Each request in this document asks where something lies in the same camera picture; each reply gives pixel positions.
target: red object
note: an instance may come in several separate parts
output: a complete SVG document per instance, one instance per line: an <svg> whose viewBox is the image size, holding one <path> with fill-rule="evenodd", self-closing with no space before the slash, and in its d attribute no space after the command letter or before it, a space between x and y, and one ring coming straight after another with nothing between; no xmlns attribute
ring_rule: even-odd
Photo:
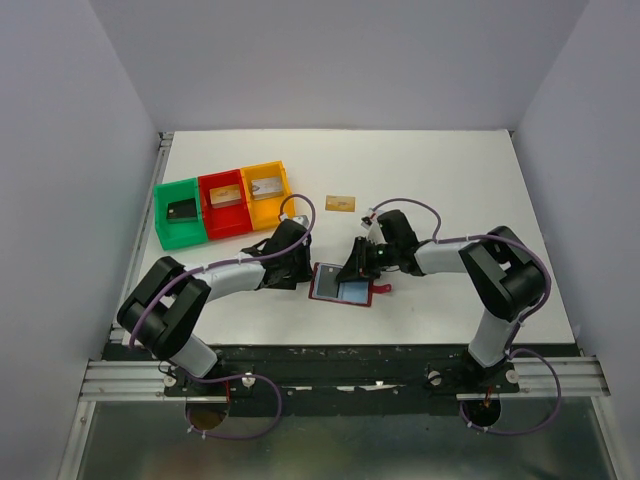
<svg viewBox="0 0 640 480"><path fill-rule="evenodd" d="M391 292L391 290L393 290L393 287L391 286L390 283L385 283L384 285L374 285L373 284L373 280L369 280L369 298L367 303L353 303L353 302L347 302L345 300L340 300L338 298L319 298L319 297L314 297L313 296L313 291L315 289L315 285L316 285L316 278L318 277L318 269L320 268L321 265L326 265L326 266L332 266L332 267L337 267L337 268L342 268L340 267L340 265L330 265L328 263L321 263L321 262L316 262L315 265L313 266L313 276L311 277L311 285L309 286L309 299L310 300L320 300L323 302L333 302L333 303L342 303L345 305L355 305L356 307L370 307L371 304L373 303L373 294L383 294L383 293L389 293Z"/></svg>
<svg viewBox="0 0 640 480"><path fill-rule="evenodd" d="M209 190L229 185L238 185L240 196L242 197L241 203L229 207L213 208ZM229 170L228 172L198 177L198 190L200 191L202 220L209 240L242 235L253 231L240 170Z"/></svg>

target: black object in green bin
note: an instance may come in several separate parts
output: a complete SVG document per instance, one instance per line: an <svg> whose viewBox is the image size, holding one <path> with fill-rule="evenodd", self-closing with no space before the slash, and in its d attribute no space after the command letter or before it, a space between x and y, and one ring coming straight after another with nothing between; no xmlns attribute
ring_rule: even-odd
<svg viewBox="0 0 640 480"><path fill-rule="evenodd" d="M195 222L197 220L198 207L195 198L171 202L167 206L167 222L169 223Z"/></svg>

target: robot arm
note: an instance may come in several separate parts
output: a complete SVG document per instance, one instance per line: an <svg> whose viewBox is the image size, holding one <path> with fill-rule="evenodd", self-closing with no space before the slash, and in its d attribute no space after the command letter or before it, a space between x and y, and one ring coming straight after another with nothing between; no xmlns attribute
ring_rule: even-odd
<svg viewBox="0 0 640 480"><path fill-rule="evenodd" d="M234 259L178 281L166 293L166 297L173 301L161 301L153 307L143 319L137 340L159 360L169 360L193 376L204 377L218 360L215 352L192 333L205 304L240 291L260 288L294 290L298 282L310 281L310 236L285 255L264 261L242 262L242 259L267 257L292 246L306 233L307 227L306 217L285 219L271 238L243 249L237 261ZM118 323L133 332L143 312L161 290L190 269L172 257L159 259L120 307Z"/></svg>
<svg viewBox="0 0 640 480"><path fill-rule="evenodd" d="M356 238L337 280L378 278L391 266L414 276L468 274L485 306L478 331L466 351L471 370L481 377L500 366L506 360L505 349L517 333L520 318L544 293L544 275L533 259L522 250L495 240L419 242L399 210L379 215L377 222L385 243ZM498 227L488 235L521 244L507 227Z"/></svg>

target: gray floor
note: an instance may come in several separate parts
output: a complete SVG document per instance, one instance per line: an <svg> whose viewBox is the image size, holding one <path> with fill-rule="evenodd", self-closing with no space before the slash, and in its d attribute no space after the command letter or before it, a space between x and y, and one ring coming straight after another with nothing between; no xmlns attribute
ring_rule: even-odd
<svg viewBox="0 0 640 480"><path fill-rule="evenodd" d="M499 425L537 422L550 402L504 403ZM527 437L472 432L457 417L288 417L266 437L187 434L183 407L100 404L80 478L226 480L614 479L589 399L568 399L549 429ZM230 418L247 433L266 419Z"/></svg>

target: colored bin set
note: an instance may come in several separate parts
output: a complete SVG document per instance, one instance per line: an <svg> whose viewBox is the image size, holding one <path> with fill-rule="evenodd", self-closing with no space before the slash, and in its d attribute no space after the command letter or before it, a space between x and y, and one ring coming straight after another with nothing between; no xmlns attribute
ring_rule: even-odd
<svg viewBox="0 0 640 480"><path fill-rule="evenodd" d="M289 195L282 162L156 185L156 232L162 248L172 250L275 228ZM293 201L284 211L295 216Z"/></svg>

